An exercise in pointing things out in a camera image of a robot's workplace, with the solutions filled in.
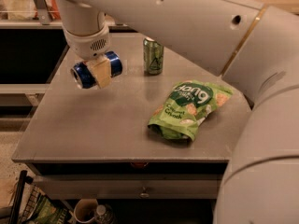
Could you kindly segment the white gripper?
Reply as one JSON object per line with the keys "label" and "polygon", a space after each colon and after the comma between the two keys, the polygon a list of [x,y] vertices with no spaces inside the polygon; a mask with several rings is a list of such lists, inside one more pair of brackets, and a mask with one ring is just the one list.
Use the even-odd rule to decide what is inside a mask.
{"label": "white gripper", "polygon": [[105,24],[102,30],[93,35],[72,35],[67,30],[64,30],[64,36],[68,46],[80,58],[92,60],[87,62],[87,67],[94,77],[96,85],[100,89],[108,86],[111,82],[110,60],[105,55],[102,55],[110,47],[107,25]]}

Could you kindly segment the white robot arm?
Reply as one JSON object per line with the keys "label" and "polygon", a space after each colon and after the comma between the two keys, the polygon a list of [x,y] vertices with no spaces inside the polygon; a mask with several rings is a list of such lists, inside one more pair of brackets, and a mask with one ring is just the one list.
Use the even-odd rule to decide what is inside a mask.
{"label": "white robot arm", "polygon": [[254,108],[213,224],[299,224],[298,18],[250,0],[57,0],[96,7],[243,92]]}

